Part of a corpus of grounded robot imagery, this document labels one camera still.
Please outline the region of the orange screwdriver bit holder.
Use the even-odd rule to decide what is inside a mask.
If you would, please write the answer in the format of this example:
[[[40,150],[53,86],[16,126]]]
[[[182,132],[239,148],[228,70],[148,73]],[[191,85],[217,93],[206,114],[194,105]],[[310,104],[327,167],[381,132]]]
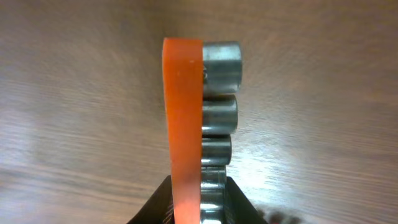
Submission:
[[[235,41],[168,38],[162,49],[175,223],[234,223],[227,191],[243,57]]]

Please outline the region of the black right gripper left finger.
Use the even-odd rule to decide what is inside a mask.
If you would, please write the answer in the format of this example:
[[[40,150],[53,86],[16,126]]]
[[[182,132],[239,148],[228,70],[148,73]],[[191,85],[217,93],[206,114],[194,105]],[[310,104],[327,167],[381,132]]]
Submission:
[[[168,175],[127,224],[174,224],[172,181]]]

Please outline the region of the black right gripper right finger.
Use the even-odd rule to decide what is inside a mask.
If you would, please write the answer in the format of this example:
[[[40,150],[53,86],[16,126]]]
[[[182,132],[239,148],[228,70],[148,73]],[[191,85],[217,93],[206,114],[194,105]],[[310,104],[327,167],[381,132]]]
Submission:
[[[226,179],[223,213],[227,224],[267,224],[231,177]]]

